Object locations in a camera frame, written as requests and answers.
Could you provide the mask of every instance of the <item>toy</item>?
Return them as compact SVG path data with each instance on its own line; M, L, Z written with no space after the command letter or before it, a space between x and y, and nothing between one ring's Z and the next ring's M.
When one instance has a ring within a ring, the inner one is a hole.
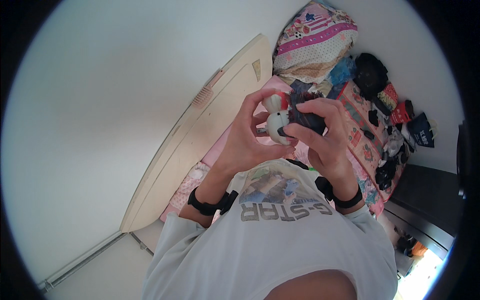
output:
M290 145L288 135L283 132L283 126L289 123L298 123L308 127L322 135L325 130L325 122L322 117L315 114L304 114L297 110L296 105L305 101L322 97L321 93L291 93L276 92L262 101L270 116L267 118L267 126L258 128L257 132L267 132L270 138L278 144Z

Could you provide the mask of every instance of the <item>black wristband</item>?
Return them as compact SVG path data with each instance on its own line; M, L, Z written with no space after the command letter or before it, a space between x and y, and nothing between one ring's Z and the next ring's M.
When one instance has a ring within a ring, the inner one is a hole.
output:
M341 201L337 197L335 197L335 195L333 195L333 186L325 177L318 177L315 180L315 184L317 186L317 189L325 195L325 198L327 200L329 201L333 200L333 202L335 203L335 206L338 206L340 208L354 207L363 198L360 186L359 186L359 189L357 190L357 193L355 194L355 196L353 196L351 200Z
M360 189L360 186L359 186L359 189L358 189L357 193L355 194L355 196L353 196L353 198L351 200L341 201L337 197L335 197L335 195L333 195L333 202L335 202L335 206L338 206L340 208L351 208L351 207L354 207L355 205L357 205L357 203L360 202L362 200L362 198L363 198L363 196L361 194L361 189Z
M215 205L209 203L200 203L195 197L195 191L197 190L197 188L194 188L193 191L190 193L187 204L193 206L204 216L213 216L217 209L222 210L225 207L226 202L228 201L228 197L230 196L229 193L225 192L222 199L220 199L220 201Z

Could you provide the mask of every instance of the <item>white plush toy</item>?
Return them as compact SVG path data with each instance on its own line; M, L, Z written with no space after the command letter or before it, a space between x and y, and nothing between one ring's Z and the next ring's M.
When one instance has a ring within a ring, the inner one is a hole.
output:
M290 145L285 136L278 134L278 129L287 125L288 119L288 95L283 92L276 92L262 100L262 105L267 109L270 116L267 118L265 129L258 129L258 132L266 131L270 138L278 144Z

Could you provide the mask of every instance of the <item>metal pipe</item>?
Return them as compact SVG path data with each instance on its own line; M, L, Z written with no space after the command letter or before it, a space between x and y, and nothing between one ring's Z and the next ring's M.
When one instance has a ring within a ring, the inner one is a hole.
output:
M151 256L153 256L153 252L148 249L147 245L145 245L133 232L130 232L131 236L137 241L137 243L140 244L140 249L142 250L146 250L148 252L148 254L150 254Z
M103 251L105 251L106 249L108 249L111 245L115 244L117 241L119 241L121 238L123 238L124 236L126 235L126 233L122 233L120 234L119 236L117 236L116 238L114 238L113 240L111 240L108 244L106 244L105 246L103 246L102 248L98 249L97 251L95 251L92 255L88 256L87 258L85 258L84 260L82 260L81 262L79 262L78 265L76 265L75 267L73 267L72 269L68 270L67 272L65 272L62 276L58 277L57 279L55 279L52 283L49 283L48 281L45 280L45 287L41 290L41 293L42 294L45 294L47 293L48 291L52 290L53 288L55 288L57 285L59 285L60 283L62 283L65 279L67 279L68 277L70 277L70 275L72 275L73 273L77 272L78 270L80 270L84 265L86 265L87 263L89 263L91 260L93 260L94 258L96 258L97 256L99 256Z

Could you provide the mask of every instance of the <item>green object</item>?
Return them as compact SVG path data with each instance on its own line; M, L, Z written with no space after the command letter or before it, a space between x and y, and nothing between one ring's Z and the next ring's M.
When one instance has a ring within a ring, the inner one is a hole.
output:
M252 176L252 180L260 178L261 176L268 174L269 170L267 168L258 169L255 174Z

